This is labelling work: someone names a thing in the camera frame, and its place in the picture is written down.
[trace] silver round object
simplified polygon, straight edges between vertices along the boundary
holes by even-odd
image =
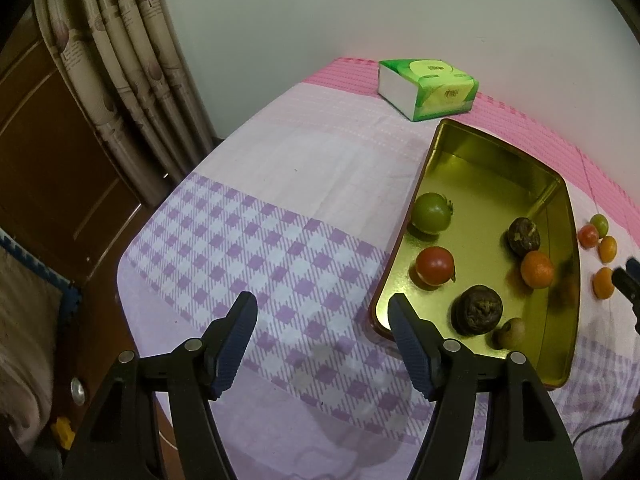
[[[86,390],[84,384],[77,377],[71,379],[71,398],[78,406],[82,406],[86,402]]]
[[[199,350],[201,346],[202,346],[202,341],[200,341],[200,339],[198,339],[197,337],[187,340],[187,342],[184,344],[184,347],[189,352],[195,352],[196,350]]]
[[[449,352],[457,352],[460,350],[460,343],[455,339],[447,339],[442,346]]]
[[[521,354],[520,352],[514,352],[510,355],[510,357],[511,357],[511,360],[517,365],[523,365],[524,363],[527,362],[527,358],[524,356],[524,354]]]
[[[135,356],[136,355],[133,353],[133,350],[125,350],[124,352],[121,352],[120,355],[118,356],[118,361],[120,361],[121,363],[128,363]]]

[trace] floral curtain pattern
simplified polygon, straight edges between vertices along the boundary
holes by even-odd
[[[35,0],[58,70],[120,173],[155,206],[214,147],[159,0]]]

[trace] green tissue box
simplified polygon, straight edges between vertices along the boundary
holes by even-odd
[[[378,63],[378,93],[410,121],[471,110],[478,80],[435,59],[386,59]]]

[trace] blue trim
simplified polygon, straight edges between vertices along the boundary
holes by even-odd
[[[20,247],[15,240],[2,230],[0,230],[0,247],[4,248],[27,269],[62,292],[60,307],[58,309],[58,334],[60,334],[60,331],[78,311],[78,304],[82,300],[80,290],[73,286],[68,279],[60,276],[55,270],[49,269],[49,267],[39,259]]]

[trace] small red tomato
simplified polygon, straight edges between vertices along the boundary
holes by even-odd
[[[455,277],[453,256],[443,247],[427,247],[415,259],[415,272],[427,285],[439,286]]]
[[[599,239],[600,235],[598,234],[598,230],[592,224],[587,224],[578,231],[578,241],[585,249],[594,248],[598,244]]]

